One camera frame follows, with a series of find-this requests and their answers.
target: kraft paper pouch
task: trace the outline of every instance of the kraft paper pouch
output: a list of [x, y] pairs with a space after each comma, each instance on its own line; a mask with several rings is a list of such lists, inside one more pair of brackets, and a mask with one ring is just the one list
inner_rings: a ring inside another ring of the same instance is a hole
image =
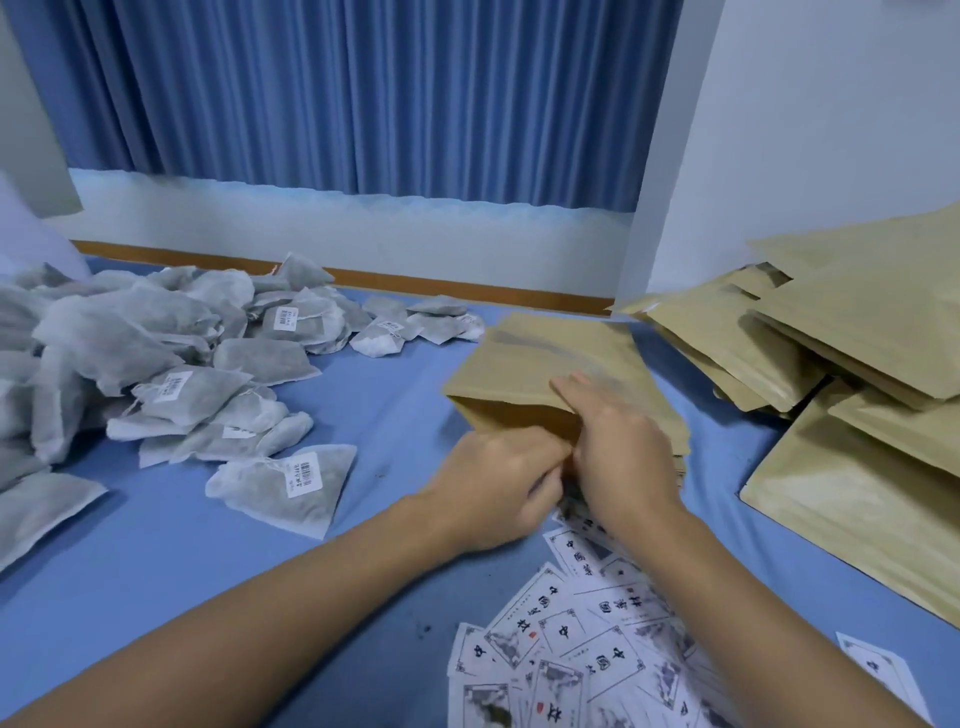
[[788, 412], [824, 378], [824, 370], [796, 342], [754, 316], [756, 301], [726, 278], [664, 297], [644, 315], [779, 412]]
[[834, 404], [829, 414], [891, 448], [960, 477], [960, 400], [916, 412], [876, 389]]
[[960, 245], [904, 241], [791, 280], [756, 310], [938, 400], [960, 395]]
[[943, 400], [935, 400], [932, 397], [928, 397], [923, 392], [918, 392], [913, 387], [908, 387], [903, 382], [897, 381], [896, 379], [887, 376], [883, 372], [878, 372], [873, 367], [868, 367], [862, 361], [857, 361], [851, 356], [847, 356], [843, 352], [839, 352], [833, 347], [827, 346], [822, 341], [817, 341], [812, 336], [807, 336], [802, 331], [797, 331], [795, 328], [789, 327], [787, 324], [782, 324], [779, 321], [775, 321], [774, 319], [764, 316], [763, 314], [757, 315], [764, 323], [775, 328], [780, 333], [789, 336], [799, 344], [803, 344], [807, 349], [810, 349], [818, 356], [821, 356], [827, 361], [836, 364], [841, 370], [849, 372], [852, 375], [859, 376], [865, 382], [875, 386], [881, 392], [890, 395], [894, 399], [903, 402], [913, 409], [923, 411], [943, 403]]
[[733, 271], [727, 278], [727, 283], [735, 285], [755, 299], [762, 299], [770, 291], [779, 288], [788, 281], [790, 281], [790, 277], [781, 273], [769, 263], [748, 265], [738, 271]]
[[740, 499], [960, 627], [960, 480], [829, 416], [851, 393], [814, 398]]
[[693, 366], [707, 375], [709, 380], [716, 385], [717, 389], [741, 412], [753, 412], [754, 410], [767, 406], [767, 401], [763, 397], [739, 379], [731, 376], [723, 367], [718, 367], [716, 362], [710, 357], [688, 346], [683, 339], [676, 336], [669, 329], [657, 324], [654, 324], [654, 328], [670, 346], [680, 352]]
[[581, 370], [652, 417], [675, 455], [689, 453], [689, 432], [636, 350], [625, 324], [512, 313], [444, 385], [477, 430], [540, 425], [575, 442], [580, 420], [550, 388], [550, 377]]
[[774, 235], [748, 240], [764, 259], [792, 279], [801, 278], [838, 260], [872, 256], [908, 246], [914, 241], [955, 237], [960, 230], [960, 203], [932, 212], [892, 217], [832, 230]]

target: white nonwoven tea bag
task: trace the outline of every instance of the white nonwoven tea bag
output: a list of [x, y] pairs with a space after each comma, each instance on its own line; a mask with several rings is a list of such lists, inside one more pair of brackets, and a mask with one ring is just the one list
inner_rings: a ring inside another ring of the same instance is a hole
[[288, 414], [287, 405], [277, 401], [272, 389], [253, 387], [234, 395], [210, 423], [260, 433], [278, 425]]
[[184, 438], [170, 462], [179, 463], [188, 457], [221, 462], [269, 457], [298, 443], [312, 427], [313, 418], [306, 412], [285, 417], [263, 433], [237, 431], [236, 427], [223, 425], [201, 425]]
[[170, 462], [183, 440], [183, 435], [160, 435], [144, 440], [137, 450], [140, 469]]
[[186, 435], [195, 425], [175, 425], [160, 417], [151, 417], [143, 412], [132, 412], [122, 417], [107, 420], [107, 437], [121, 443], [146, 440], [162, 435]]
[[294, 291], [289, 289], [258, 293], [253, 297], [253, 301], [246, 307], [247, 318], [251, 321], [259, 321], [263, 318], [263, 312], [268, 308], [273, 308], [275, 305], [286, 305], [291, 302], [296, 295]]
[[421, 327], [419, 336], [437, 346], [450, 339], [455, 339], [467, 330], [464, 323], [458, 317], [453, 316], [431, 316], [428, 313], [415, 313], [407, 321], [414, 326]]
[[318, 344], [313, 347], [308, 346], [303, 348], [306, 349], [307, 353], [312, 354], [336, 353], [347, 345], [347, 341], [349, 341], [350, 336], [352, 335], [353, 332], [350, 330], [350, 327], [347, 324], [344, 324], [344, 328], [340, 332], [340, 335], [333, 341], [328, 341], [325, 344]]
[[344, 324], [344, 312], [336, 302], [301, 291], [287, 305], [268, 308], [256, 335], [316, 346], [336, 339]]
[[266, 276], [250, 276], [250, 280], [253, 283], [253, 300], [255, 302], [256, 297], [261, 293], [267, 293], [268, 291], [290, 290], [289, 280], [282, 279], [272, 273], [269, 273]]
[[201, 271], [195, 265], [178, 265], [174, 268], [164, 268], [146, 276], [146, 280], [168, 291], [179, 291], [193, 282]]
[[39, 362], [28, 352], [0, 352], [0, 440], [30, 432]]
[[374, 318], [384, 316], [394, 321], [404, 321], [407, 318], [407, 307], [404, 302], [387, 296], [369, 296], [362, 307]]
[[226, 463], [207, 480], [206, 494], [258, 521], [321, 541], [356, 451], [353, 445], [314, 445], [282, 460]]
[[106, 492], [75, 475], [36, 473], [0, 493], [0, 571]]
[[229, 303], [242, 309], [253, 300], [253, 281], [246, 271], [207, 271], [188, 283], [182, 293], [204, 303]]
[[463, 316], [457, 316], [457, 320], [464, 325], [464, 332], [457, 334], [458, 339], [480, 341], [487, 331], [487, 326], [483, 323], [483, 319], [475, 313], [465, 313]]
[[34, 455], [25, 439], [0, 440], [0, 492], [24, 475], [48, 470], [50, 466]]
[[268, 387], [320, 374], [300, 344], [265, 337], [221, 343], [213, 353], [213, 366], [228, 372], [246, 372], [254, 383]]
[[288, 280], [295, 291], [333, 282], [333, 276], [327, 271], [296, 253], [288, 253], [274, 275]]
[[434, 296], [407, 306], [415, 313], [432, 313], [435, 316], [463, 316], [467, 313], [467, 304], [450, 296]]
[[34, 377], [30, 442], [36, 457], [48, 465], [62, 463], [80, 429], [90, 384], [77, 374], [66, 351], [48, 346]]
[[184, 364], [133, 387], [142, 412], [182, 426], [212, 417], [252, 376]]
[[144, 327], [77, 296], [53, 302], [34, 338], [63, 348], [73, 369], [96, 381], [108, 397], [119, 397], [124, 387], [183, 363]]
[[217, 323], [209, 306], [176, 291], [154, 285], [135, 285], [87, 298], [89, 305], [115, 311], [150, 333], [202, 334]]
[[13, 277], [13, 284], [26, 290], [32, 290], [40, 285], [48, 287], [69, 283], [72, 278], [65, 276], [50, 263], [40, 263], [35, 268], [27, 268]]

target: white wall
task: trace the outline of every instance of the white wall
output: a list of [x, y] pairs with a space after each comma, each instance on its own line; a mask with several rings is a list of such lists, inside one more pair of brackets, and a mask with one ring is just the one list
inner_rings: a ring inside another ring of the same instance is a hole
[[960, 3], [726, 0], [649, 290], [958, 199]]
[[612, 298], [632, 213], [72, 170], [74, 240]]

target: tea bag label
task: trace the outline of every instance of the tea bag label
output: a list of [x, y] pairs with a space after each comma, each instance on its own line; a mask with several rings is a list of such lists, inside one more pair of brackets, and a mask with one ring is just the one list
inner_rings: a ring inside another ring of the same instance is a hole
[[193, 372], [171, 372], [160, 385], [160, 391], [156, 394], [156, 401], [173, 401], [180, 396], [180, 390], [186, 384], [186, 380], [193, 376]]
[[403, 324], [397, 324], [393, 321], [378, 321], [376, 323], [380, 328], [387, 329], [394, 336], [399, 335], [403, 331]]
[[250, 432], [248, 429], [243, 429], [242, 427], [231, 427], [230, 425], [226, 425], [224, 427], [225, 440], [247, 440], [251, 437], [256, 437], [256, 433]]
[[282, 305], [276, 310], [274, 331], [296, 331], [300, 310], [294, 305]]
[[287, 497], [303, 496], [319, 491], [324, 486], [316, 452], [305, 452], [302, 455], [291, 455], [285, 458], [283, 475], [287, 479]]

